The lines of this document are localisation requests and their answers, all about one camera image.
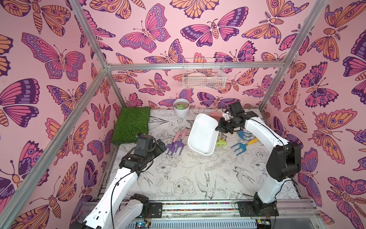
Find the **blue fork yellow handle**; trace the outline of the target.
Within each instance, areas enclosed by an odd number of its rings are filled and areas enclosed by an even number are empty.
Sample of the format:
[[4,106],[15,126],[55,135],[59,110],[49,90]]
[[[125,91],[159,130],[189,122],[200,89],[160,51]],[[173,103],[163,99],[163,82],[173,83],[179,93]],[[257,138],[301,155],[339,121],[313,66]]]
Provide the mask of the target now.
[[235,132],[242,140],[244,141],[251,141],[254,139],[254,136],[252,133],[247,131],[237,131]]

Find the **purple fork pink handle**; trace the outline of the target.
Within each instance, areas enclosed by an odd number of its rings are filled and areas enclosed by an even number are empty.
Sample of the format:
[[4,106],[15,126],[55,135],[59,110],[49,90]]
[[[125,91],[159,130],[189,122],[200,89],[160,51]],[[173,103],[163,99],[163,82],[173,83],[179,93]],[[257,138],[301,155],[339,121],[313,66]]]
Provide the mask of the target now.
[[176,133],[176,135],[175,135],[175,137],[174,137],[174,139],[173,139],[173,141],[172,141],[172,143],[170,143],[170,144],[168,144],[167,146],[166,146],[166,148],[167,148],[167,155],[168,154],[173,154],[174,152],[175,152],[175,150],[176,150],[176,141],[178,140],[178,137],[180,136],[180,134],[181,134],[181,131],[178,131],[177,133]]

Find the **green rake wooden handle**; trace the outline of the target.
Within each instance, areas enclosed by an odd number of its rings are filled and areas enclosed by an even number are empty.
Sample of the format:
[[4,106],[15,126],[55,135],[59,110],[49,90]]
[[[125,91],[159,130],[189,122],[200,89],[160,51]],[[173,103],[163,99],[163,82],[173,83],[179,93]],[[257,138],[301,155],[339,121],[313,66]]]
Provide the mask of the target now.
[[218,135],[218,140],[217,140],[217,142],[215,144],[215,147],[216,148],[218,148],[218,147],[224,148],[224,147],[226,147],[226,144],[227,143],[226,143],[225,139],[221,138],[221,135],[219,134]]

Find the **purple rake pink handle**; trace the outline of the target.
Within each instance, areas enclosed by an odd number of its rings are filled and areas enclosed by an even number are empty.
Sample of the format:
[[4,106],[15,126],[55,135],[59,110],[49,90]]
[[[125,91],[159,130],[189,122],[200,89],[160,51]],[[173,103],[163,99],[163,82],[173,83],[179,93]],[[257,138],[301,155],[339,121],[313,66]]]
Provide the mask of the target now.
[[179,155],[181,155],[182,154],[182,151],[183,151],[183,149],[184,149],[184,143],[183,143],[183,140],[184,140],[184,138],[186,137],[186,134],[187,134],[187,132],[188,132],[188,128],[185,128],[184,129],[184,131],[183,131],[183,133],[182,133],[182,135],[181,135],[181,139],[180,140],[178,140],[176,143],[175,143],[175,151],[174,151],[174,153],[178,153],[178,151],[179,151]]

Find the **white plastic storage box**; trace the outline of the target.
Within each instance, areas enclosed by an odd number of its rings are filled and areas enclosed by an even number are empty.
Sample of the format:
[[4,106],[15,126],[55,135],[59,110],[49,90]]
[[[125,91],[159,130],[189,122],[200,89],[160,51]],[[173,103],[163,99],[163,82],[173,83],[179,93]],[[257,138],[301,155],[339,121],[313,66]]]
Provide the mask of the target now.
[[188,147],[192,152],[210,156],[213,154],[219,132],[218,121],[207,114],[198,114],[188,137]]

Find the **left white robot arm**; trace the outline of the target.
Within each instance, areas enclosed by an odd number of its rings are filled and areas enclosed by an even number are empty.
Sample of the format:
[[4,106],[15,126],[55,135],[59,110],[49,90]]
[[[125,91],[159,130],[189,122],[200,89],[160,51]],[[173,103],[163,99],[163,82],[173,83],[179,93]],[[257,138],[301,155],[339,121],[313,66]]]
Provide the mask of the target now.
[[70,228],[125,229],[136,218],[146,221],[153,212],[148,197],[134,194],[124,207],[121,204],[139,175],[166,150],[161,139],[155,139],[151,135],[139,136],[136,146],[121,159],[113,182],[101,200],[83,222],[76,221]]

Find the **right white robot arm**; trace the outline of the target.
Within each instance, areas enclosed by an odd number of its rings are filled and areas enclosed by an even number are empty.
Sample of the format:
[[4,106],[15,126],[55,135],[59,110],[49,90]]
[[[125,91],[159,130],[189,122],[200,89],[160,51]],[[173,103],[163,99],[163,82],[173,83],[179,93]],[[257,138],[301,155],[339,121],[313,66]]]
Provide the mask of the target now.
[[292,181],[294,175],[301,171],[301,147],[280,137],[259,117],[248,113],[229,120],[222,117],[216,131],[232,134],[239,127],[251,132],[270,153],[266,163],[268,176],[260,190],[255,193],[251,208],[257,216],[270,214],[275,211],[276,197],[283,185]]

